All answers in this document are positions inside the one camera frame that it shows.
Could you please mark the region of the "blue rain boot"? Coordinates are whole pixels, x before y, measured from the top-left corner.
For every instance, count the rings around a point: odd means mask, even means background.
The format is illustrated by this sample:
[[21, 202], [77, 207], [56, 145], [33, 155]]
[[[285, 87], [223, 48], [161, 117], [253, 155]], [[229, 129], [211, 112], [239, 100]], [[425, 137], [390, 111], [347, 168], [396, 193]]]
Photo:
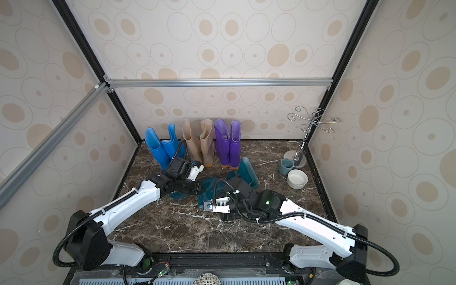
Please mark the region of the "blue rain boot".
[[169, 166], [171, 159], [169, 158], [162, 144], [162, 141], [159, 139], [153, 128], [146, 129], [145, 142], [150, 151], [152, 152], [153, 157], [161, 166], [161, 169], [165, 170]]
[[162, 141], [166, 154], [168, 155], [168, 157], [170, 159], [173, 159], [176, 156], [180, 157], [180, 158], [184, 158], [186, 155], [185, 146], [183, 144], [180, 144], [180, 142], [176, 136], [175, 124], [170, 123], [168, 125], [167, 129], [169, 132], [169, 139]]

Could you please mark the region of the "dark green rain boot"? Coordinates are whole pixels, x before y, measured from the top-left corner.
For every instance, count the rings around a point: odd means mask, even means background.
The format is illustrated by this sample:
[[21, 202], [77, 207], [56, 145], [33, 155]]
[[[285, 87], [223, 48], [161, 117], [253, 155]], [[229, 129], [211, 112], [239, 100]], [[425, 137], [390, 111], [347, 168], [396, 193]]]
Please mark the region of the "dark green rain boot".
[[[260, 185], [259, 179], [247, 157], [241, 159], [240, 167], [237, 171], [229, 172], [227, 180], [240, 176], [249, 186], [257, 188]], [[204, 178], [202, 180], [203, 192], [198, 195], [198, 207], [203, 208], [203, 202], [213, 199], [214, 186], [218, 178]]]
[[[203, 202], [213, 199], [213, 190], [214, 190], [214, 185], [215, 185], [216, 181], [217, 181], [216, 178], [200, 179], [199, 185], [201, 186], [201, 189], [199, 190], [199, 192], [197, 194], [199, 208], [203, 207]], [[182, 199], [187, 198], [192, 195], [195, 195], [195, 194], [185, 194], [185, 193], [176, 192], [176, 191], [169, 194], [169, 196], [175, 200], [182, 200]]]

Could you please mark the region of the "beige rain boot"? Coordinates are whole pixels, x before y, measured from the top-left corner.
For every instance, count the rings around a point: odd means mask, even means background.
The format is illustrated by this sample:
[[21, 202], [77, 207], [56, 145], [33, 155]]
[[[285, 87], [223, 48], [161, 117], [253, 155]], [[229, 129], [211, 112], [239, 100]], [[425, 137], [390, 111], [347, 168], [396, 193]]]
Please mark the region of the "beige rain boot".
[[214, 125], [212, 120], [204, 119], [201, 121], [201, 135], [199, 139], [201, 143], [204, 167], [211, 167], [214, 162], [215, 143], [213, 127]]
[[189, 158], [193, 161], [202, 162], [201, 143], [198, 137], [192, 133], [191, 122], [185, 119], [182, 123], [182, 136], [186, 142]]

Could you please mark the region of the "purple rain boot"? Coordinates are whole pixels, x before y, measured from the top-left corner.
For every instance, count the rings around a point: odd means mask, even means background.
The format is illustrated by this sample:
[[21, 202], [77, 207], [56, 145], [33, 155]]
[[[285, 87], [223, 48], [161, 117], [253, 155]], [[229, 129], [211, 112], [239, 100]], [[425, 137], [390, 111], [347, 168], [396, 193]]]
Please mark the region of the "purple rain boot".
[[230, 134], [226, 123], [222, 119], [214, 123], [216, 134], [216, 152], [218, 154], [222, 167], [230, 166]]
[[241, 131], [242, 125], [240, 121], [232, 121], [230, 123], [230, 167], [238, 169], [241, 164]]

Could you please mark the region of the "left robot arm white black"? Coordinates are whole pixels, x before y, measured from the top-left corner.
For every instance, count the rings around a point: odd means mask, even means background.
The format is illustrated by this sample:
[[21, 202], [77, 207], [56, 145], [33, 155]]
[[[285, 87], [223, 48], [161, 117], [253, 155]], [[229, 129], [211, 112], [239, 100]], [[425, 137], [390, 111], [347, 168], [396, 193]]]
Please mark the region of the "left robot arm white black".
[[109, 204], [88, 213], [78, 210], [71, 216], [66, 235], [53, 252], [53, 264], [61, 268], [79, 266], [84, 271], [101, 266], [125, 266], [139, 273], [149, 272], [153, 257], [148, 249], [136, 243], [113, 241], [109, 235], [136, 212], [166, 195], [199, 193], [201, 184], [197, 177], [203, 170], [200, 161], [173, 156], [164, 170]]

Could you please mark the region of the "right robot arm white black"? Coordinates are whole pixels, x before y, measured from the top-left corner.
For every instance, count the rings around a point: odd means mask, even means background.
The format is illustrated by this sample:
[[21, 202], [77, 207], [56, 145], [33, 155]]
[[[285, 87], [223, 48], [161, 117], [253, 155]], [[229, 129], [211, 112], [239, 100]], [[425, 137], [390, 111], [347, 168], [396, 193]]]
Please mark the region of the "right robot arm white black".
[[[230, 180], [218, 179], [214, 187], [219, 185], [223, 185], [222, 193], [213, 190], [212, 199], [203, 202], [203, 210], [254, 224], [277, 224], [320, 243], [311, 247], [286, 246], [284, 254], [287, 266], [335, 270], [345, 279], [357, 283], [365, 282], [367, 275], [391, 277], [400, 271], [396, 257], [368, 241], [368, 229], [360, 224], [352, 228], [331, 222], [305, 210], [278, 192], [258, 191], [239, 176]], [[369, 248], [389, 258], [393, 268], [388, 271], [367, 269]]]

